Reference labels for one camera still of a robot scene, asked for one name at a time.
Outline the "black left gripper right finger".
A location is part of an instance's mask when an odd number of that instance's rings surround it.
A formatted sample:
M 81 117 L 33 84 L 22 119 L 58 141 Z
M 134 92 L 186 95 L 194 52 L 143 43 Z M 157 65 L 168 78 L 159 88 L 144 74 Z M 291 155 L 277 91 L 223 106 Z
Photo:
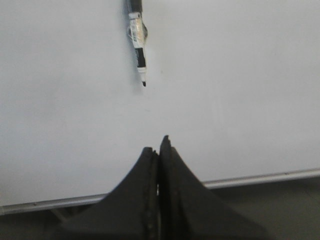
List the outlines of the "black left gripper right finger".
M 267 240 L 269 233 L 207 189 L 164 136 L 159 152 L 163 240 Z

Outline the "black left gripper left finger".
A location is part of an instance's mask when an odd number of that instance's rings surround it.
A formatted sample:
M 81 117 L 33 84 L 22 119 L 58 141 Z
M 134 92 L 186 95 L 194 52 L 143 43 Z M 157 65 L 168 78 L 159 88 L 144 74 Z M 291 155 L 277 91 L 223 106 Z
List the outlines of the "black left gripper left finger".
M 62 223 L 56 240 L 157 240 L 158 154 L 145 147 L 121 183 L 100 202 Z

